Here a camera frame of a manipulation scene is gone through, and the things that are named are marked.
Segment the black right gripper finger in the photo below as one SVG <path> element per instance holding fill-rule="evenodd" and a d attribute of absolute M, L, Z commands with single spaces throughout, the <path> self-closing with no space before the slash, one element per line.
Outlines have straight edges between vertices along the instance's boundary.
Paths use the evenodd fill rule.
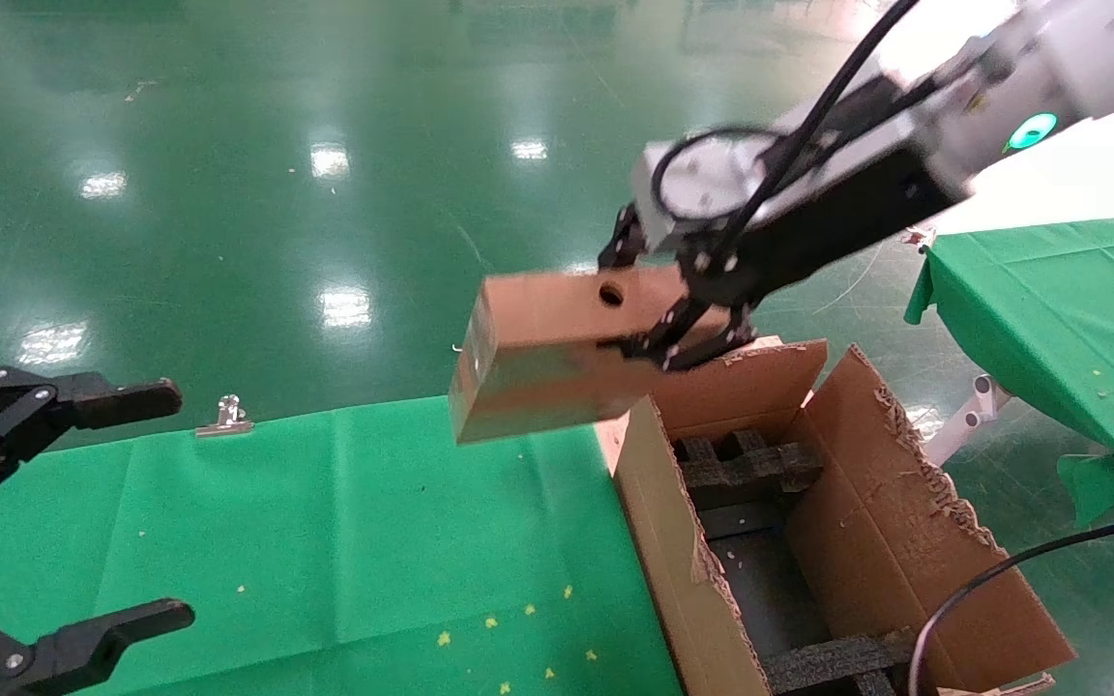
<path fill-rule="evenodd" d="M 615 311 L 615 353 L 632 373 L 688 373 L 756 339 L 747 305 L 726 308 L 686 290 L 625 291 Z"/>
<path fill-rule="evenodd" d="M 647 237 L 636 204 L 629 203 L 616 215 L 610 239 L 600 249 L 600 272 L 631 268 L 646 251 Z"/>

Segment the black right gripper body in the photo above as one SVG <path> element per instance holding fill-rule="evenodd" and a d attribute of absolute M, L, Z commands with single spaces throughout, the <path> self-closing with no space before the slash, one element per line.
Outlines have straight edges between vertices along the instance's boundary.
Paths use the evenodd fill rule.
<path fill-rule="evenodd" d="M 897 147 L 749 226 L 733 252 L 733 269 L 713 265 L 698 272 L 693 251 L 681 252 L 678 266 L 691 297 L 711 305 L 756 305 L 962 199 L 962 178 L 938 170 L 913 147 Z"/>

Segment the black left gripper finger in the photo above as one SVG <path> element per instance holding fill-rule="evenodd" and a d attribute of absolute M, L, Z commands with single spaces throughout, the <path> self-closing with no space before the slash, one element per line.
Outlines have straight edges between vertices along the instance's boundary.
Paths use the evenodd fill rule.
<path fill-rule="evenodd" d="M 167 378 L 114 385 L 99 373 L 41 376 L 0 366 L 0 484 L 70 430 L 173 416 L 182 404 Z"/>
<path fill-rule="evenodd" d="M 163 598 L 63 625 L 32 644 L 0 630 L 0 695 L 71 695 L 110 679 L 124 651 L 195 621 L 188 602 Z"/>

